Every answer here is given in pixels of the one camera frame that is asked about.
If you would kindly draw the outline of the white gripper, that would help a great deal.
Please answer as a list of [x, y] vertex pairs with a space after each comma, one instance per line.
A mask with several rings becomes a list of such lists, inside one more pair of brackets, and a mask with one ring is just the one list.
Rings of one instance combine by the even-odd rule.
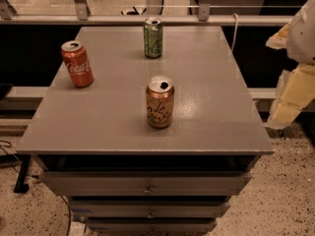
[[315, 0], [308, 0], [293, 17], [269, 37], [266, 46], [286, 49], [287, 56], [299, 64], [293, 71], [283, 70], [267, 126], [274, 130], [288, 127], [315, 99]]

